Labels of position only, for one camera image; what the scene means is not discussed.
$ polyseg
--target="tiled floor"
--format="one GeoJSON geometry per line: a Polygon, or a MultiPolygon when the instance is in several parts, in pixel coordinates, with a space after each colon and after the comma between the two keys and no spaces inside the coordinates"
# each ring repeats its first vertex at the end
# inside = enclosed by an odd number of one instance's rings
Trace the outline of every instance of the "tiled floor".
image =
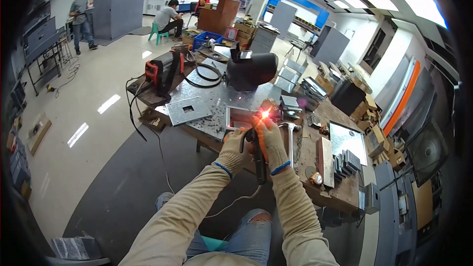
{"type": "MultiPolygon", "coordinates": [[[[189,15],[185,15],[184,23],[187,23],[188,19],[189,15]]],[[[191,19],[190,28],[196,20],[195,17],[191,19]]],[[[151,26],[152,21],[152,16],[144,16],[143,26],[151,26]]],[[[41,111],[52,121],[52,126],[35,156],[28,157],[32,176],[32,195],[29,203],[46,239],[62,236],[89,185],[133,133],[125,82],[131,77],[141,75],[147,60],[163,54],[175,44],[172,41],[162,41],[156,46],[155,36],[151,41],[148,41],[148,37],[125,35],[94,51],[89,51],[87,44],[81,42],[82,54],[76,62],[80,64],[77,75],[69,84],[59,89],[57,98],[55,92],[46,90],[42,90],[36,97],[27,74],[23,77],[23,80],[28,82],[28,106],[23,113],[21,139],[26,142],[28,129],[41,111]],[[119,95],[119,100],[100,114],[98,108],[114,95],[119,95]],[[88,128],[74,145],[69,147],[68,141],[84,123],[88,128]]],[[[69,45],[75,55],[73,43],[69,45]]],[[[290,48],[288,42],[276,40],[272,52],[279,57],[279,68],[290,48]]],[[[305,55],[301,54],[299,63],[304,60],[305,55]]],[[[308,62],[304,76],[316,74],[316,66],[310,59],[308,62]]],[[[68,67],[69,64],[63,65],[62,76],[52,81],[51,86],[57,89],[69,81],[68,67]]],[[[138,111],[133,106],[133,116],[138,126],[137,115],[138,111]]]]}

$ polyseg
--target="teal stool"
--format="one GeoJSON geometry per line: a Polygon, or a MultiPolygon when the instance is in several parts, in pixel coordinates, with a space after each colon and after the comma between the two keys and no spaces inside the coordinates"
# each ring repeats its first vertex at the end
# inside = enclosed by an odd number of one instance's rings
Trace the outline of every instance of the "teal stool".
{"type": "Polygon", "coordinates": [[[165,32],[165,33],[160,34],[159,31],[157,30],[156,23],[153,23],[153,26],[151,27],[151,34],[150,34],[150,37],[148,38],[148,41],[151,40],[151,37],[153,37],[154,33],[157,34],[157,36],[156,36],[156,45],[159,44],[159,39],[163,36],[167,37],[168,41],[169,41],[169,32],[165,32]]]}
{"type": "Polygon", "coordinates": [[[211,252],[223,251],[224,248],[228,244],[228,241],[206,237],[206,236],[202,236],[202,239],[204,240],[205,245],[207,246],[209,251],[211,252]]]}

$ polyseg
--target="orange stripe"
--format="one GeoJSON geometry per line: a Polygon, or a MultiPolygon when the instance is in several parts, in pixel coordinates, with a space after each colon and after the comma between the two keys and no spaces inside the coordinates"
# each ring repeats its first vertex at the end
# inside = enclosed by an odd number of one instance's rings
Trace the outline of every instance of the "orange stripe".
{"type": "Polygon", "coordinates": [[[412,91],[414,90],[414,86],[417,82],[417,78],[419,77],[420,73],[421,73],[421,63],[419,63],[419,61],[416,61],[415,66],[414,66],[414,72],[412,72],[411,80],[409,80],[409,83],[407,84],[407,89],[404,92],[403,97],[401,98],[401,102],[399,103],[399,105],[397,105],[397,108],[394,111],[393,115],[387,122],[386,126],[383,128],[383,132],[385,133],[386,136],[393,129],[394,124],[399,119],[399,116],[401,116],[401,113],[404,107],[406,106],[407,101],[411,97],[412,91]]]}

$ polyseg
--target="work glove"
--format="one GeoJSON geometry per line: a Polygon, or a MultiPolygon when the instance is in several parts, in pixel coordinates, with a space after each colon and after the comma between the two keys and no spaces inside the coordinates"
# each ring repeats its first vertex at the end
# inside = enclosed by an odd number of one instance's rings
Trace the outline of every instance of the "work glove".
{"type": "Polygon", "coordinates": [[[243,144],[243,153],[240,153],[240,142],[244,134],[245,130],[243,128],[228,133],[223,139],[223,146],[219,157],[212,163],[212,165],[226,171],[230,179],[242,168],[249,165],[253,158],[249,152],[251,143],[246,140],[244,140],[243,144]]]}
{"type": "Polygon", "coordinates": [[[279,127],[270,118],[252,116],[252,125],[258,134],[261,151],[268,163],[271,175],[290,165],[286,149],[282,141],[279,127]]]}

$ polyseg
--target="jeans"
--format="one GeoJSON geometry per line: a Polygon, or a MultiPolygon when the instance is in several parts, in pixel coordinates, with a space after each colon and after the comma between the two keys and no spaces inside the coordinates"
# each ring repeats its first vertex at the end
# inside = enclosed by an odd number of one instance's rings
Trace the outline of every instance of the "jeans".
{"type": "Polygon", "coordinates": [[[74,31],[74,49],[76,51],[79,50],[79,41],[82,38],[82,34],[84,38],[89,43],[89,47],[94,44],[94,38],[90,32],[90,27],[87,21],[84,21],[82,24],[73,25],[72,30],[74,31]]]}
{"type": "MultiPolygon", "coordinates": [[[[156,208],[158,211],[162,208],[162,205],[172,197],[172,195],[172,193],[166,192],[157,199],[156,208]]],[[[268,264],[271,243],[271,221],[250,222],[253,217],[259,214],[269,215],[269,213],[263,209],[250,210],[241,219],[235,233],[227,239],[228,244],[222,252],[247,257],[264,266],[268,264]]],[[[199,229],[197,229],[194,232],[194,238],[191,240],[191,244],[187,248],[187,259],[208,252],[210,251],[207,248],[199,229]]]]}
{"type": "Polygon", "coordinates": [[[161,31],[159,31],[159,33],[160,34],[166,33],[172,28],[176,28],[176,33],[174,34],[174,37],[175,38],[181,37],[182,25],[184,25],[184,21],[182,19],[169,22],[169,24],[166,25],[166,27],[164,27],[161,31]]]}

